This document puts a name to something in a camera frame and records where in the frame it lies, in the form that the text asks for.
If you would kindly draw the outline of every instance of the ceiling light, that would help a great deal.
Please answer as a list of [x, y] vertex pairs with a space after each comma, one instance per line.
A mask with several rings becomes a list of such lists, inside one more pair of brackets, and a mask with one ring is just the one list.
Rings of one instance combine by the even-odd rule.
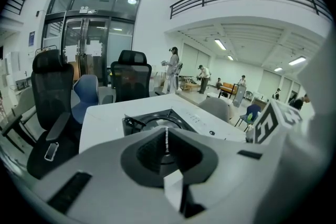
[[134, 5], [134, 4], [136, 4], [136, 3], [137, 3], [137, 1], [136, 1], [136, 0], [128, 0], [127, 2], [128, 2], [128, 3], [130, 3], [130, 4], [132, 4], [132, 5]]
[[220, 46], [220, 48], [222, 50], [226, 50], [225, 47], [224, 47], [224, 45], [222, 44], [222, 42], [219, 39], [215, 39], [215, 42]]
[[301, 57], [299, 57], [298, 59], [296, 59], [296, 60], [294, 60], [294, 61], [292, 61], [292, 62], [289, 62], [289, 64], [290, 64], [291, 66], [293, 66], [293, 65], [296, 65], [297, 63], [303, 62], [303, 61], [305, 61], [305, 60], [306, 60], [305, 57], [301, 56]]

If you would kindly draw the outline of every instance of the sofa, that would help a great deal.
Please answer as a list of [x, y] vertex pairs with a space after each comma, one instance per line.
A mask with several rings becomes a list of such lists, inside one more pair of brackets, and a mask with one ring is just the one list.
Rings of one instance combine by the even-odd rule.
[[238, 86], [235, 85], [235, 87], [233, 87], [233, 84], [224, 82], [224, 83], [223, 83], [223, 86], [221, 86], [220, 88], [221, 88], [222, 91], [225, 91], [225, 92], [227, 92], [227, 93], [231, 93], [232, 88], [233, 88], [233, 92], [232, 92], [232, 94], [236, 94], [236, 93], [237, 93]]

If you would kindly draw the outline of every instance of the poster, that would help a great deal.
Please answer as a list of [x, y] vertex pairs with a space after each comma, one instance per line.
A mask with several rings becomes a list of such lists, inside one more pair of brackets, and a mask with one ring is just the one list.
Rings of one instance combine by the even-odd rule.
[[31, 47], [34, 45], [34, 37], [35, 37], [35, 31], [29, 33], [29, 42], [28, 46]]

